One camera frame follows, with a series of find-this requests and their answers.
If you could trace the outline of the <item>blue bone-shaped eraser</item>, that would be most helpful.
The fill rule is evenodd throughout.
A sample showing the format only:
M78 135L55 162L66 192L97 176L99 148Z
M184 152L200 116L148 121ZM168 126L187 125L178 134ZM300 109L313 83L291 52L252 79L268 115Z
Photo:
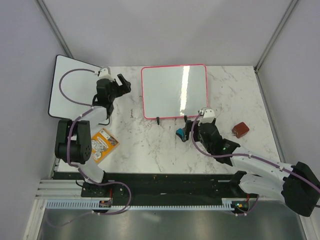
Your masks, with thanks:
M181 139L182 142L186 142L186 134L183 128L179 128L176 130L175 134Z

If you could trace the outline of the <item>pink framed whiteboard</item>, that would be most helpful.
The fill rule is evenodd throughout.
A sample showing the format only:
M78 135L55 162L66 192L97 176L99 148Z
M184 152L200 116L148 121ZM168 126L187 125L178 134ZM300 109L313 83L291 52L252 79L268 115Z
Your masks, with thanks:
M145 66L140 74L143 116L148 120L195 117L209 106L204 64Z

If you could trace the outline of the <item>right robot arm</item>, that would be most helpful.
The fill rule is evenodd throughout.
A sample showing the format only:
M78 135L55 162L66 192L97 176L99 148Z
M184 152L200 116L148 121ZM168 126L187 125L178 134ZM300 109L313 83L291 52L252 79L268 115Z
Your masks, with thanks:
M175 133L183 142L201 143L205 156L239 168L229 184L233 196L246 193L277 199L303 217L310 217L317 207L320 181L307 164L299 161L292 165L256 156L237 142L223 138L214 121L187 120L184 128Z

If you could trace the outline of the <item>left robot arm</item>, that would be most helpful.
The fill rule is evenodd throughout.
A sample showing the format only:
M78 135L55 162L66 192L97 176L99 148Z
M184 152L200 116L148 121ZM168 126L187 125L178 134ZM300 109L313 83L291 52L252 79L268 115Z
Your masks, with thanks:
M92 157L91 129L108 120L114 111L114 100L131 92L131 83L120 73L121 84L108 73L97 73L96 94L89 109L74 120L63 118L58 122L54 154L69 166L76 168L86 181L92 183L92 191L99 197L106 196L110 185L104 181L105 172Z

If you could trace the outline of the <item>black framed whiteboard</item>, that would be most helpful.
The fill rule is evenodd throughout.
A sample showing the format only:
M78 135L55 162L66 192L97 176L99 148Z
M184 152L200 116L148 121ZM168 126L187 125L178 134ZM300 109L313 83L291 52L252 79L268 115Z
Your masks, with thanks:
M75 119L86 112L97 93L100 66L57 55L49 97L48 115L58 119Z

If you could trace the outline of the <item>brown square block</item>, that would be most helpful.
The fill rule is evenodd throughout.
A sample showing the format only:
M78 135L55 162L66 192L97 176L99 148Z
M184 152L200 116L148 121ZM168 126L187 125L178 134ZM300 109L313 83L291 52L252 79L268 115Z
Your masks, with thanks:
M235 125L231 132L236 138L241 138L245 136L250 131L250 128L242 121Z

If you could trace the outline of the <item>orange printed card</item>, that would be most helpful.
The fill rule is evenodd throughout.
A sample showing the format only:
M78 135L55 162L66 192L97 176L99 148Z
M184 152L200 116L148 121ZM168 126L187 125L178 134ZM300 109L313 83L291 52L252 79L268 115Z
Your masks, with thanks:
M91 156L99 164L102 162L118 145L119 141L105 128L102 128L91 138Z

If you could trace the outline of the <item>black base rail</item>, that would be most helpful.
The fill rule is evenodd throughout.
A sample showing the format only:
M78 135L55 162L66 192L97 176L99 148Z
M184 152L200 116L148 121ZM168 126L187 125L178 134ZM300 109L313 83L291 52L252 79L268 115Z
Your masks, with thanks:
M218 204L223 199L254 199L236 184L239 174L106 173L106 186L83 183L81 197L118 204Z

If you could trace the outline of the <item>aluminium extrusion rail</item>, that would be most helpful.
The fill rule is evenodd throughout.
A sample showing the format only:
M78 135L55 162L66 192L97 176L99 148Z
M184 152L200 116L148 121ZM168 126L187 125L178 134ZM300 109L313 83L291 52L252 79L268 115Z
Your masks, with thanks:
M35 198L40 200L69 200L80 199L82 187L80 186L84 181L79 180L41 180Z

